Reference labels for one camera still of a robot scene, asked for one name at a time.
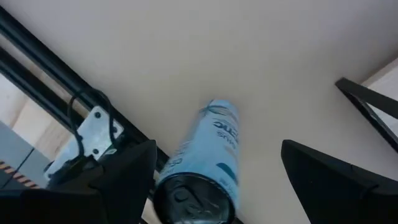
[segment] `warning stripe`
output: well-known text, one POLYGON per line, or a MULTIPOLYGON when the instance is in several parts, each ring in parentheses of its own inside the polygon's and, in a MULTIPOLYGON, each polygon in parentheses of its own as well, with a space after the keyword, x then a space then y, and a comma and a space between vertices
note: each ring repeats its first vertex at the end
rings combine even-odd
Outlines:
POLYGON ((1 160, 0 160, 0 170, 3 170, 7 174, 14 173, 14 175, 12 175, 12 178, 14 178, 16 181, 22 183, 28 188, 40 189, 40 187, 37 184, 35 184, 35 182, 31 181, 29 178, 22 175, 20 172, 15 173, 14 168, 12 168, 11 166, 9 166, 8 164, 6 164, 4 161, 1 160))

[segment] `black metal rod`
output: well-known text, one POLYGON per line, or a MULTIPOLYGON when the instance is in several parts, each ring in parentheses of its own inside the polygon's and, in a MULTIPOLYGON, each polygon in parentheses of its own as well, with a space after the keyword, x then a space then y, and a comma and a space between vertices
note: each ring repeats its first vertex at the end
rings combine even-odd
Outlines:
POLYGON ((397 115, 395 113, 396 109, 394 109, 394 105, 396 107, 398 102, 346 78, 342 78, 337 81, 336 86, 371 123, 376 131, 378 131, 379 134, 390 144, 390 146, 398 152, 397 136, 367 104, 369 103, 370 105, 373 105, 383 112, 393 116, 397 115))
MULTIPOLYGON (((60 124, 69 131, 71 130, 69 117, 67 116, 67 103, 9 55, 3 48, 0 48, 0 73, 45 111, 51 114, 60 124)), ((81 124, 84 120, 83 117, 74 110, 72 111, 72 116, 76 118, 77 124, 81 124)))
MULTIPOLYGON (((78 91, 90 87, 86 81, 2 7, 0 7, 0 32, 47 75, 66 89, 69 94, 74 95, 78 91)), ((78 101, 88 110, 96 105, 106 108, 104 99, 93 93, 83 94, 78 101)), ((135 143, 140 144, 148 140, 148 137, 115 109, 114 118, 124 127, 125 132, 135 143)), ((169 157, 159 148, 157 157, 156 170, 160 171, 169 157)))

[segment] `can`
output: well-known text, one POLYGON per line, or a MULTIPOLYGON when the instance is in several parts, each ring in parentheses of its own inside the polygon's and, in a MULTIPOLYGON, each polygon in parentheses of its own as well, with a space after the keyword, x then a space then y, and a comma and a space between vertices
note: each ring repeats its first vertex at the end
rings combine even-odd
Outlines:
POLYGON ((162 223, 232 223, 239 207, 239 117, 212 100, 159 175, 154 209, 162 223))

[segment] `black metal bar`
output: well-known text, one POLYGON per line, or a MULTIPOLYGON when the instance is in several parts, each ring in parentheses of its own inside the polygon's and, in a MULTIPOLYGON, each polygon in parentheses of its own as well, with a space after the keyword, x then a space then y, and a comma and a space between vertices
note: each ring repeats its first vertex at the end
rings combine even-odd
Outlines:
POLYGON ((336 82, 336 86, 372 124, 379 134, 391 145, 391 147, 398 152, 398 137, 367 104, 369 103, 383 112, 397 118, 398 102, 346 78, 338 80, 336 82))
MULTIPOLYGON (((90 87, 86 81, 79 77, 76 72, 2 7, 0 7, 0 32, 47 75, 66 89, 69 94, 74 95, 76 92, 90 87)), ((88 110, 91 110, 96 105, 106 108, 104 99, 96 94, 86 93, 78 100, 88 110)), ((148 137, 115 109, 114 118, 124 127, 125 132, 135 143, 139 144, 148 140, 148 137)), ((160 171, 169 157, 160 148, 157 150, 157 157, 156 170, 160 171)))
MULTIPOLYGON (((0 73, 51 114, 60 124, 69 131, 71 130, 67 116, 68 105, 3 48, 0 48, 0 73)), ((84 120, 74 110, 72 116, 76 118, 77 124, 81 124, 84 120)))

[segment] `can lid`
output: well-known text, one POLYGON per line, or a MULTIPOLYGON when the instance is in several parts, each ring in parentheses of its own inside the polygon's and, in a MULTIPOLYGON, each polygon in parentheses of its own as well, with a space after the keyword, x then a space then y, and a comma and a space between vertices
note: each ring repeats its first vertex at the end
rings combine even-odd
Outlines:
POLYGON ((153 203, 162 223, 232 223, 235 217, 228 194, 214 181, 193 173, 166 178, 153 203))

